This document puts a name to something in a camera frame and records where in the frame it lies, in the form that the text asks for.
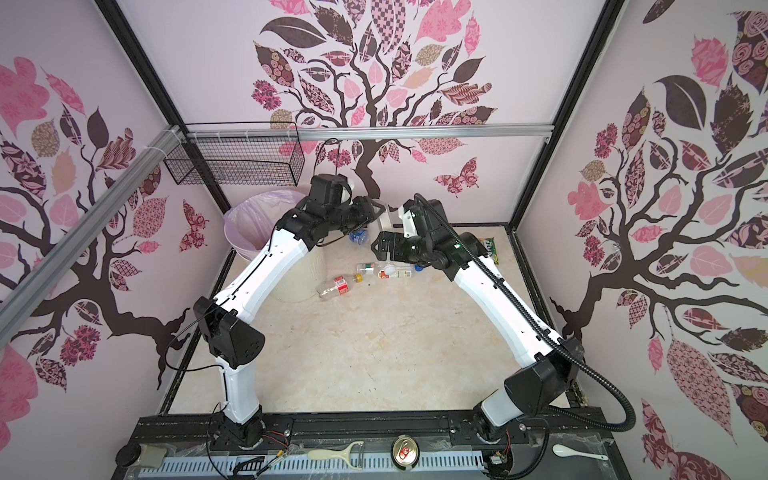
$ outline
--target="can lid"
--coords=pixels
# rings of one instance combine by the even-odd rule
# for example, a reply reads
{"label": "can lid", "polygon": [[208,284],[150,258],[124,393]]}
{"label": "can lid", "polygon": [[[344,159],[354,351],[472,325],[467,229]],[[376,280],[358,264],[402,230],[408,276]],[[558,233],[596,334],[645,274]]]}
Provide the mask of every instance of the can lid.
{"label": "can lid", "polygon": [[401,435],[392,444],[392,458],[401,467],[412,467],[419,460],[419,446],[416,440],[407,435]]}

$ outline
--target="green snack package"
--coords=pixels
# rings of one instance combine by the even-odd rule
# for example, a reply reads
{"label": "green snack package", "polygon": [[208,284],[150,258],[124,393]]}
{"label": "green snack package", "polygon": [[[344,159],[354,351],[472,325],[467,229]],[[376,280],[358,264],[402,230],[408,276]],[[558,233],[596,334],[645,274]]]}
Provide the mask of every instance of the green snack package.
{"label": "green snack package", "polygon": [[478,238],[482,242],[482,245],[493,257],[493,263],[498,265],[498,254],[496,253],[496,243],[492,238]]}

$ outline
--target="aluminum rail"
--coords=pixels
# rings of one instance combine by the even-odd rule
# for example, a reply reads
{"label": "aluminum rail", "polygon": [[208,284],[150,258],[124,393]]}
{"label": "aluminum rail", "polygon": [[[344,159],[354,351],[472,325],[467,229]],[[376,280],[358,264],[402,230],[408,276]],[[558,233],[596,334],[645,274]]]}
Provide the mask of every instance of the aluminum rail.
{"label": "aluminum rail", "polygon": [[179,138],[179,128],[171,126],[156,136],[114,185],[81,217],[78,224],[69,230],[40,264],[11,291],[0,310],[0,349],[11,340],[18,328],[69,271],[80,254],[86,251],[88,245],[115,212],[127,202],[152,169],[166,157],[167,152],[179,144]]}
{"label": "aluminum rail", "polygon": [[[237,122],[226,124],[187,124],[192,141],[195,138],[270,137],[284,134],[284,129],[256,128],[253,130],[218,130],[231,127]],[[447,138],[447,137],[549,137],[551,124],[490,124],[490,125],[442,125],[422,127],[352,127],[352,128],[301,128],[302,140],[377,140],[381,138]]]}

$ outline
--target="ventilation grille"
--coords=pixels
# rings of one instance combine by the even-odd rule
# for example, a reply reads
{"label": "ventilation grille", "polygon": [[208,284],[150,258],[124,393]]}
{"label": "ventilation grille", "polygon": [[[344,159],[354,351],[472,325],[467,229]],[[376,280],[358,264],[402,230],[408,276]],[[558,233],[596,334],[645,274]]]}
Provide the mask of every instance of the ventilation grille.
{"label": "ventilation grille", "polygon": [[[273,456],[268,455],[265,462]],[[235,465],[253,458],[249,456],[213,457],[216,467],[225,475],[231,475]],[[352,470],[343,460],[309,460],[306,455],[291,455],[266,471],[264,475],[291,474],[328,474],[328,473],[382,473],[399,472],[392,463],[389,453],[366,453],[362,459],[362,471]],[[352,459],[357,465],[357,458]],[[461,472],[482,470],[482,453],[480,452],[422,452],[414,472]],[[218,475],[208,461],[208,457],[169,457],[163,460],[160,468],[142,469],[140,478],[157,477],[194,477]]]}

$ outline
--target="wall mural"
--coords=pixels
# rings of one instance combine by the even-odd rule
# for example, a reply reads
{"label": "wall mural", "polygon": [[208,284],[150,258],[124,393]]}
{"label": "wall mural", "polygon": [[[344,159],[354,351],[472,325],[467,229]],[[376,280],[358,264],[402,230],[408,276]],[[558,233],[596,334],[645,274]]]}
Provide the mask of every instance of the wall mural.
{"label": "wall mural", "polygon": [[[666,9],[672,2],[657,4]],[[733,319],[721,322],[707,311],[709,306],[730,304],[768,315],[765,298],[742,298],[733,289],[743,282],[768,288],[768,257],[753,252],[768,245],[768,214],[740,219],[747,202],[768,202],[768,180],[760,179],[768,148],[732,154],[750,132],[750,138],[765,135],[768,141],[768,14],[731,15],[737,26],[732,52],[716,38],[695,38],[692,49],[699,81],[705,88],[718,88],[714,102],[707,101],[699,81],[672,74],[657,80],[666,90],[664,106],[652,106],[641,91],[621,123],[621,135],[614,123],[598,132],[597,158],[581,170],[583,179],[568,194],[568,204],[585,220],[575,236],[584,241],[590,277],[576,310],[551,301],[566,322],[563,335],[580,339],[595,304],[607,291],[619,290],[616,308],[627,309],[631,329],[649,334],[648,368],[662,369],[666,350],[667,368],[694,406],[734,442],[742,440],[733,437],[731,424],[736,421],[753,427],[755,436],[743,441],[768,442],[768,366],[748,358],[764,347],[768,333],[739,326],[738,321],[733,325]],[[653,19],[646,17],[644,23]],[[760,107],[765,105],[758,121],[748,89],[756,93]],[[709,123],[708,111],[713,111]],[[683,135],[665,135],[668,121],[705,133],[711,146]],[[690,230],[684,231],[695,223],[709,233],[691,236]],[[743,249],[743,254],[726,256],[725,243]],[[673,275],[681,266],[693,273]],[[679,286],[697,287],[699,295],[679,296],[674,293]],[[716,288],[717,294],[709,293]],[[670,336],[657,328],[659,323],[668,324]],[[675,337],[681,332],[692,335],[695,344]],[[720,345],[732,352],[707,351]],[[741,418],[732,418],[729,392]],[[670,465],[670,478],[728,478],[706,459],[676,452],[653,409],[643,404],[650,432],[643,442],[652,465]]]}
{"label": "wall mural", "polygon": [[[480,42],[480,25],[469,14],[469,0],[455,5],[452,0],[319,0],[309,2],[311,9],[304,0],[270,2],[294,15],[267,22],[254,42],[258,61],[272,83],[257,80],[252,98],[274,111],[273,122],[295,121],[300,127],[484,124],[496,110],[477,105],[492,85],[470,84],[483,58],[470,58]],[[366,23],[362,17],[368,4],[372,20]],[[415,37],[403,38],[406,24],[415,25],[419,17]],[[449,35],[461,31],[462,38],[449,42]],[[268,46],[275,44],[275,35],[292,48]],[[413,54],[412,45],[421,38],[433,41]],[[327,49],[319,58],[302,52],[319,45]],[[280,108],[284,104],[292,110]],[[355,174],[373,198],[381,197],[381,189],[371,161],[400,162],[404,154],[427,162],[425,154],[446,154],[464,145],[458,138],[342,144],[302,142],[302,148],[307,154],[315,152],[315,165],[326,159],[336,167],[354,162]],[[293,145],[283,150],[290,155]],[[477,185],[476,170],[477,157],[468,160],[460,173],[446,172],[434,180],[458,196]]]}
{"label": "wall mural", "polygon": [[[15,71],[0,65],[0,116],[10,129],[0,132],[2,157],[10,175],[0,187],[0,231],[4,240],[14,239],[0,242],[0,270],[20,272],[16,277],[0,273],[0,283],[10,290],[88,212],[96,202],[97,191],[114,184],[109,172],[127,168],[136,157],[130,128],[110,140],[98,108],[86,114],[74,89],[48,73],[48,86],[61,101],[61,109],[46,111],[43,107],[51,92],[35,83],[35,65],[17,57],[14,66]],[[38,124],[28,140],[15,138],[21,122],[45,118],[51,119]],[[22,147],[27,142],[35,155]],[[47,323],[23,329],[13,337],[12,341],[38,337],[26,359],[11,345],[5,348],[0,362],[0,449],[10,439],[5,423],[29,411],[27,399],[38,393],[36,378],[66,391],[68,369],[92,360],[100,342],[108,337],[133,333],[152,338],[159,355],[160,388],[163,355],[169,348],[180,349],[186,340],[174,339],[174,334],[188,309],[164,324],[158,318],[121,312],[117,298],[130,294],[131,277],[141,274],[131,258],[156,253],[162,247],[153,240],[163,225],[168,203],[168,197],[154,197],[161,178],[162,170],[156,167],[72,266],[77,283],[57,286],[31,315],[43,317]],[[180,250],[202,247],[200,231],[207,220],[185,200],[173,208],[184,214],[190,225]]]}

